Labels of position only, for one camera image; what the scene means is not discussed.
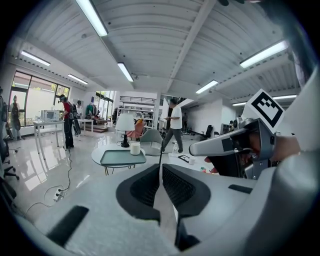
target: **table lamp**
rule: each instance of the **table lamp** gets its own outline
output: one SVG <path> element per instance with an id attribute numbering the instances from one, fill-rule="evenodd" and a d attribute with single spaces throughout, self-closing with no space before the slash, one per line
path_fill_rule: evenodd
<path id="1" fill-rule="evenodd" d="M 121 147 L 128 148 L 129 143 L 126 135 L 126 131 L 134 131 L 135 130 L 135 124 L 134 124 L 134 117 L 131 114 L 127 113 L 121 113 L 118 121 L 116 122 L 115 129 L 124 131 L 124 137 L 123 141 L 121 142 Z"/>

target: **tray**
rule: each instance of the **tray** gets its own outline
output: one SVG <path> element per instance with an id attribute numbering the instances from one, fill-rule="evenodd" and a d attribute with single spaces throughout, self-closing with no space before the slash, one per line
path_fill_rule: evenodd
<path id="1" fill-rule="evenodd" d="M 100 164 L 103 166 L 129 166 L 144 164 L 147 161 L 144 153 L 132 155 L 130 149 L 106 150 L 101 157 Z"/>

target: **microwave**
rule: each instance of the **microwave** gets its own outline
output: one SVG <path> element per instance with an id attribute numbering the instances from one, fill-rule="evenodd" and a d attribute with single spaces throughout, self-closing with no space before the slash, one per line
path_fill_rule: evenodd
<path id="1" fill-rule="evenodd" d="M 60 112 L 59 110 L 41 110 L 41 120 L 47 121 L 59 121 Z"/>

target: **chair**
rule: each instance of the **chair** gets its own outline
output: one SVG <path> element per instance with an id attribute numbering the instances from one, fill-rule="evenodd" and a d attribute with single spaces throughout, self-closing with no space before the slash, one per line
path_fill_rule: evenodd
<path id="1" fill-rule="evenodd" d="M 150 147 L 143 147 L 146 156 L 158 157 L 161 155 L 161 149 L 152 147 L 152 142 L 157 142 L 162 145 L 163 139 L 156 129 L 149 129 L 144 135 L 140 137 L 140 143 L 142 142 L 151 142 Z"/>
<path id="2" fill-rule="evenodd" d="M 139 138 L 142 134 L 142 131 L 144 130 L 144 123 L 140 122 L 140 123 L 136 123 L 134 125 L 134 130 L 130 130 L 126 132 L 126 136 L 127 137 L 131 137 L 131 138 Z"/>

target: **column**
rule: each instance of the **column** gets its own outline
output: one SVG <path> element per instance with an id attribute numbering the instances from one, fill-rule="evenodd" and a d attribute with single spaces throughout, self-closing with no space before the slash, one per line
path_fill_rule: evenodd
<path id="1" fill-rule="evenodd" d="M 156 101 L 154 103 L 153 109 L 153 121 L 152 121 L 152 128 L 157 129 L 158 127 L 158 117 L 159 117 L 159 109 L 160 109 L 160 98 L 161 92 L 157 92 L 156 94 Z"/>

